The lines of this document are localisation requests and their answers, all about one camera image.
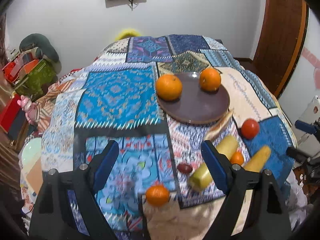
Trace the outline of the dark green neck pillow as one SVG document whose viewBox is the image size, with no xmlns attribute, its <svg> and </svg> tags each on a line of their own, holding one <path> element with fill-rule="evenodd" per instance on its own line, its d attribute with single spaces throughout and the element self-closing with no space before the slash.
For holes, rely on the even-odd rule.
<svg viewBox="0 0 320 240">
<path fill-rule="evenodd" d="M 37 56 L 46 56 L 50 61 L 58 62 L 59 55 L 44 35 L 34 33 L 25 37 L 19 45 L 20 52 L 25 52 L 31 49 L 39 49 L 39 52 L 36 52 Z"/>
</svg>

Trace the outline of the red tomato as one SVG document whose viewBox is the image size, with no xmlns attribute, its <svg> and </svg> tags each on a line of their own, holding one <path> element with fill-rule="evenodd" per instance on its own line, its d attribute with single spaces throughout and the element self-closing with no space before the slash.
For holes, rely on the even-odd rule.
<svg viewBox="0 0 320 240">
<path fill-rule="evenodd" d="M 253 139 L 259 133 L 259 131 L 259 123 L 254 119 L 245 120 L 241 127 L 242 136 L 248 140 Z"/>
</svg>

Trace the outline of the small mandarin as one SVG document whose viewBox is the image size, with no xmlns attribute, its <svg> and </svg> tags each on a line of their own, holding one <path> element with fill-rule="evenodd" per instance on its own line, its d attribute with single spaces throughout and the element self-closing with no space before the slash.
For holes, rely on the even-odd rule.
<svg viewBox="0 0 320 240">
<path fill-rule="evenodd" d="M 240 151 L 236 151 L 230 159 L 231 164 L 238 164 L 240 166 L 244 163 L 244 161 L 244 157 Z"/>
<path fill-rule="evenodd" d="M 145 197 L 150 205 L 161 207 L 169 201 L 170 192 L 163 185 L 155 185 L 147 189 Z"/>
</svg>

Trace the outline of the large orange left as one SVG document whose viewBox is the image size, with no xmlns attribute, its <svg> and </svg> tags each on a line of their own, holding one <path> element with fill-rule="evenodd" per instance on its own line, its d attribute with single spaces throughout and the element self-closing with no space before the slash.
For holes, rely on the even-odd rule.
<svg viewBox="0 0 320 240">
<path fill-rule="evenodd" d="M 165 101 L 177 100 L 182 94 L 183 85 L 180 79 L 171 74 L 165 74 L 156 81 L 158 97 Z"/>
</svg>

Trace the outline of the pomelo segment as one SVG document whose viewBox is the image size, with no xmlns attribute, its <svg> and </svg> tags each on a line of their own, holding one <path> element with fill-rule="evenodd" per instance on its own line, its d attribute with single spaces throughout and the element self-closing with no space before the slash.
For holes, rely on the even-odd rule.
<svg viewBox="0 0 320 240">
<path fill-rule="evenodd" d="M 218 138 L 220 136 L 220 133 L 223 132 L 229 125 L 233 113 L 234 109 L 231 109 L 227 113 L 225 113 L 223 117 L 209 129 L 209 131 L 203 137 L 203 141 L 214 141 L 216 138 Z"/>
</svg>

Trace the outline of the short yellow sugarcane piece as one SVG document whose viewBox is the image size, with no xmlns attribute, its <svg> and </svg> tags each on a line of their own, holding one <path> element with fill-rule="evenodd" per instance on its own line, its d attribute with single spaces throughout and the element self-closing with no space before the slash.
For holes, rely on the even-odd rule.
<svg viewBox="0 0 320 240">
<path fill-rule="evenodd" d="M 264 145 L 256 152 L 249 162 L 244 166 L 246 171 L 260 172 L 271 155 L 271 149 Z"/>
</svg>

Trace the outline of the long yellow-green sugarcane piece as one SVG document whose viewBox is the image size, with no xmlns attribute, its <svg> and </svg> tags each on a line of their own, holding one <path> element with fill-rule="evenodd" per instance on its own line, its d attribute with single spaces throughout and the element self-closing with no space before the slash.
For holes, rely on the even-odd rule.
<svg viewBox="0 0 320 240">
<path fill-rule="evenodd" d="M 219 190 L 226 193 L 233 181 L 230 159 L 238 146 L 238 141 L 232 135 L 225 136 L 217 146 L 210 140 L 202 142 L 203 163 L 190 176 L 189 185 L 196 191 L 203 191 L 214 182 Z"/>
</svg>

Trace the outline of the green patterned box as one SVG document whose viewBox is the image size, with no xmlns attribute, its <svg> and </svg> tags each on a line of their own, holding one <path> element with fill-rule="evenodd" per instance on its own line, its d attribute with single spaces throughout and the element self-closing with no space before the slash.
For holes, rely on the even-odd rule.
<svg viewBox="0 0 320 240">
<path fill-rule="evenodd" d="M 15 86 L 14 90 L 19 95 L 28 96 L 36 100 L 47 93 L 48 87 L 56 80 L 56 72 L 50 62 L 45 59 L 25 75 Z"/>
</svg>

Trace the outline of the dark brown round plate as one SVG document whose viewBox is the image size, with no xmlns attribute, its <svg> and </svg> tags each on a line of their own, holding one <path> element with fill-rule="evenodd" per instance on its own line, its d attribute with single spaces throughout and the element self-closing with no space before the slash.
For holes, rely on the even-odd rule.
<svg viewBox="0 0 320 240">
<path fill-rule="evenodd" d="M 230 97 L 223 85 L 217 91 L 209 93 L 200 88 L 197 72 L 177 73 L 182 83 L 182 94 L 176 101 L 158 103 L 169 116 L 175 120 L 193 125 L 204 125 L 219 120 L 227 113 Z"/>
</svg>

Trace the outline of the brown wooden door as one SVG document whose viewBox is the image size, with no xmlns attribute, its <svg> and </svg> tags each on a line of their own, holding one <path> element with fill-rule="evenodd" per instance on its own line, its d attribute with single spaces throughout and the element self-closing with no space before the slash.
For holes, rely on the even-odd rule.
<svg viewBox="0 0 320 240">
<path fill-rule="evenodd" d="M 266 0 L 253 65 L 278 98 L 289 82 L 302 51 L 309 19 L 305 0 Z"/>
</svg>

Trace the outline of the large orange right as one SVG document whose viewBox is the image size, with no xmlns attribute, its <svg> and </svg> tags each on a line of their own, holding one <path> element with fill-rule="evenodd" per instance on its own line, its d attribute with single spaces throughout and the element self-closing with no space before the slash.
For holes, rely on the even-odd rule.
<svg viewBox="0 0 320 240">
<path fill-rule="evenodd" d="M 213 67 L 206 68 L 200 73 L 200 88 L 206 92 L 215 92 L 221 85 L 221 75 Z"/>
</svg>

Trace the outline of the patchwork patterned blue bedspread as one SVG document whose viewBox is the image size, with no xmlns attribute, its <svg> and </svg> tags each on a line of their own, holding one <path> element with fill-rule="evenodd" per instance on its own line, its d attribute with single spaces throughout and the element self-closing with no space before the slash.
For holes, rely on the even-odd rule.
<svg viewBox="0 0 320 240">
<path fill-rule="evenodd" d="M 286 150 L 297 141 L 274 95 L 220 42 L 198 35 L 168 35 L 114 42 L 90 66 L 68 74 L 37 101 L 41 157 L 36 171 L 25 178 L 40 180 L 39 186 L 28 189 L 34 205 L 49 170 L 69 172 L 89 164 L 114 140 L 119 146 L 116 163 L 94 197 L 116 239 L 204 239 L 226 195 L 214 182 L 196 191 L 189 178 L 203 163 L 203 137 L 220 119 L 204 125 L 175 120 L 158 103 L 156 81 L 165 74 L 200 74 L 210 67 L 220 73 L 229 94 L 228 111 L 234 109 L 227 128 L 211 142 L 217 146 L 225 136 L 234 136 L 239 143 L 236 151 L 245 160 L 242 168 L 267 145 L 271 155 L 257 173 L 270 170 L 286 202 L 282 187 L 293 167 Z M 251 140 L 241 134 L 247 119 L 260 126 Z M 193 171 L 182 174 L 179 163 Z M 145 197 L 155 185 L 170 192 L 161 207 L 150 205 Z M 234 235 L 244 228 L 252 194 L 245 193 Z M 78 230 L 87 235 L 72 190 L 68 198 Z"/>
</svg>

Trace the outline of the dark red grape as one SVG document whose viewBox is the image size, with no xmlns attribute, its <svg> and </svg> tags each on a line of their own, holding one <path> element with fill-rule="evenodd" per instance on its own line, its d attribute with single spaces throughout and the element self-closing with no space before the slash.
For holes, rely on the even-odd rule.
<svg viewBox="0 0 320 240">
<path fill-rule="evenodd" d="M 179 163 L 177 169 L 182 174 L 190 174 L 193 171 L 193 168 L 186 163 Z"/>
</svg>

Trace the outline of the large orange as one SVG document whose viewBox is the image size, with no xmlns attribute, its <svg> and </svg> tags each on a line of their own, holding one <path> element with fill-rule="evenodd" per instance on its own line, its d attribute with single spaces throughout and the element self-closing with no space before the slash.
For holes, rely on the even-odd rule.
<svg viewBox="0 0 320 240">
<path fill-rule="evenodd" d="M 180 79 L 171 74 L 165 74 L 156 81 L 158 97 L 165 101 L 177 100 L 182 94 L 183 85 Z"/>
<path fill-rule="evenodd" d="M 221 75 L 213 67 L 206 68 L 200 73 L 200 88 L 206 92 L 215 92 L 221 85 Z"/>
</svg>

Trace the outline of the yellow fluffy object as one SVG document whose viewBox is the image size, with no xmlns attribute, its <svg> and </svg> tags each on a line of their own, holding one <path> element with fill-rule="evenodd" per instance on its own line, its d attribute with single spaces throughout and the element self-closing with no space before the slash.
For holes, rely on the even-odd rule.
<svg viewBox="0 0 320 240">
<path fill-rule="evenodd" d="M 139 37 L 141 36 L 141 33 L 137 31 L 136 29 L 124 29 L 122 30 L 115 38 L 115 41 L 119 41 L 125 38 L 131 38 L 131 37 Z"/>
</svg>

